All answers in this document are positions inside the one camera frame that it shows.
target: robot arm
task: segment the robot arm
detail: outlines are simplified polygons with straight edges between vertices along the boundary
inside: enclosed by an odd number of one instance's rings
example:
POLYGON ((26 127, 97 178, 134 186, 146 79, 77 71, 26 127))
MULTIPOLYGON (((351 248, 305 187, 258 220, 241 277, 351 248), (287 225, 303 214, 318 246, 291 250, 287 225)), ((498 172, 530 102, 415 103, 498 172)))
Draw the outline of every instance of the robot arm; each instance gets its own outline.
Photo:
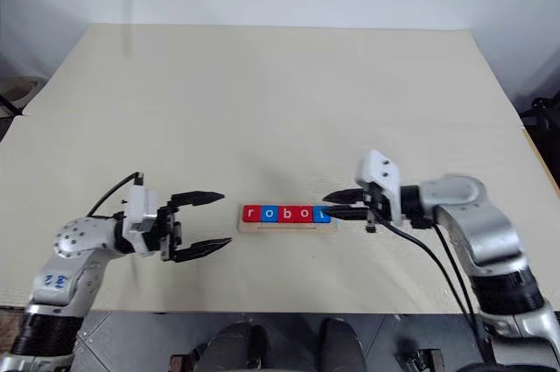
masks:
POLYGON ((57 233, 51 257, 33 281, 20 334, 0 362, 0 371, 68 371, 76 334, 94 303, 109 261, 130 253, 148 256, 160 251, 163 261, 180 263, 224 247, 231 238, 178 249, 181 225, 174 217, 181 206, 221 198, 218 193, 175 194, 158 208, 157 195, 140 180, 131 186, 123 212, 102 217, 94 216, 92 209, 87 217, 67 223, 57 233))
POLYGON ((524 339, 527 346, 546 340, 558 368, 556 315, 538 289, 513 225, 487 198, 480 181, 450 176, 400 186, 398 168, 379 151, 360 161, 355 179, 361 188, 325 197, 342 205, 328 208, 329 215, 366 220, 369 232, 375 231, 376 214, 395 225, 402 223, 404 215, 413 228, 429 228, 433 222, 444 226, 471 281, 485 328, 497 338, 524 339), (351 206, 361 202, 363 207, 351 206))

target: table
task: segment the table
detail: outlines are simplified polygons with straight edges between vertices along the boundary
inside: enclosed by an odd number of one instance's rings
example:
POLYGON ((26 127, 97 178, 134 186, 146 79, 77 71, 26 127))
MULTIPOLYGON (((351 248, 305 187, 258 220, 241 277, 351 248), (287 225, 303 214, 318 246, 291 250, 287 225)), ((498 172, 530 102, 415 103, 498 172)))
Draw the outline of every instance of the table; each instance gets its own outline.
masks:
POLYGON ((142 171, 160 204, 226 194, 179 219, 188 242, 234 240, 189 263, 115 260, 94 308, 457 312, 431 260, 387 230, 236 231, 241 204, 319 202, 378 149, 403 184, 485 182, 560 308, 559 199, 469 32, 92 25, 24 114, 0 143, 0 305, 24 305, 56 230, 142 171))

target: person's leg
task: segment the person's leg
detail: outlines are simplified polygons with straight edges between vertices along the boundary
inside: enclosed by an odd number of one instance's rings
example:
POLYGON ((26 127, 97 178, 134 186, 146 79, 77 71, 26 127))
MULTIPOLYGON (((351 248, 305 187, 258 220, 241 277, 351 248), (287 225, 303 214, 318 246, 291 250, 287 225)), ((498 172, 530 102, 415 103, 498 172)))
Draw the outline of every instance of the person's leg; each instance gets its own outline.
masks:
POLYGON ((367 372, 366 359, 354 329, 339 319, 327 319, 323 327, 320 372, 367 372))
POLYGON ((210 340, 195 371, 245 369, 250 337, 251 326, 246 322, 227 326, 210 340))

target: beige table surface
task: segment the beige table surface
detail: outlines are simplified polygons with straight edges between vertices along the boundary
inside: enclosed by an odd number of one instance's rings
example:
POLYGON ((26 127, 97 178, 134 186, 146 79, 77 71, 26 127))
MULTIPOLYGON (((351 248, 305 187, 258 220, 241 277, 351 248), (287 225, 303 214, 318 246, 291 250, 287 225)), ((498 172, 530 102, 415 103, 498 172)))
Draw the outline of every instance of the beige table surface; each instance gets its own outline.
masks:
POLYGON ((0 305, 24 305, 56 230, 139 170, 160 204, 226 194, 179 219, 188 242, 234 240, 190 263, 115 260, 95 308, 457 312, 427 256, 386 230, 236 231, 240 204, 318 202, 379 149, 403 183, 484 181, 560 309, 560 202, 469 32, 92 25, 25 114, 0 143, 0 305))

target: black cable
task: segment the black cable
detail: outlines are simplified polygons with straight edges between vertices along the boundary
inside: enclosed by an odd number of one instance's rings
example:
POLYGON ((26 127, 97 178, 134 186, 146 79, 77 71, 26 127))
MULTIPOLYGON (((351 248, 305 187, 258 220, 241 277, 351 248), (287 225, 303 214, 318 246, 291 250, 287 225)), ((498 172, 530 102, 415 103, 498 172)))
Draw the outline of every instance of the black cable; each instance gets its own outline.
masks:
POLYGON ((444 247, 445 254, 447 254, 447 258, 449 258, 449 262, 455 271, 455 276, 457 277, 458 283, 461 286, 461 290, 463 291, 463 296, 465 297, 466 307, 469 310, 469 315, 471 317, 471 328, 472 331, 475 333, 475 337, 479 339, 479 329, 477 327, 477 320, 476 315, 474 314, 473 303, 471 302, 471 297, 469 296, 468 291, 466 290, 465 280, 463 280, 463 276, 461 276, 461 272, 459 271, 459 267, 457 266, 457 262, 455 261, 455 257, 453 256, 451 250, 449 249, 449 245, 444 238, 444 234, 442 234, 441 229, 439 226, 434 223, 432 225, 433 229, 436 231, 437 237, 441 242, 442 246, 444 247))
POLYGON ((131 173, 128 177, 122 179, 118 184, 115 184, 110 190, 108 190, 105 194, 103 194, 103 196, 99 199, 99 201, 97 201, 95 205, 91 208, 91 210, 87 212, 86 216, 92 217, 95 214, 95 211, 99 208, 101 204, 105 202, 106 199, 108 199, 116 190, 118 190, 120 187, 125 185, 127 182, 130 182, 131 180, 134 180, 135 185, 140 186, 143 184, 143 174, 140 172, 131 173))
POLYGON ((461 302, 459 294, 457 293, 457 290, 455 289, 455 285, 451 281, 451 279, 449 277, 449 274, 447 274, 447 271, 445 270, 444 265, 441 264, 441 261, 439 261, 439 258, 431 251, 431 249, 428 248, 428 246, 425 243, 416 239, 414 236, 409 235, 406 232, 401 231, 401 229, 399 229, 399 228, 395 228, 388 221, 383 219, 383 217, 381 216, 381 213, 379 213, 378 210, 373 210, 373 212, 374 212, 374 215, 375 215, 375 221, 377 221, 378 223, 383 225, 385 228, 387 228, 388 230, 390 230, 394 234, 401 236, 401 238, 404 238, 407 241, 410 241, 410 242, 414 243, 415 245, 417 245, 418 247, 423 249, 430 256, 430 258, 434 261, 434 263, 437 264, 437 266, 441 270, 442 274, 444 275, 445 281, 449 285, 449 287, 451 289, 451 292, 453 293, 453 296, 455 297, 455 300, 457 301, 458 307, 461 308, 461 312, 467 317, 468 315, 466 313, 465 306, 463 305, 463 302, 461 302))

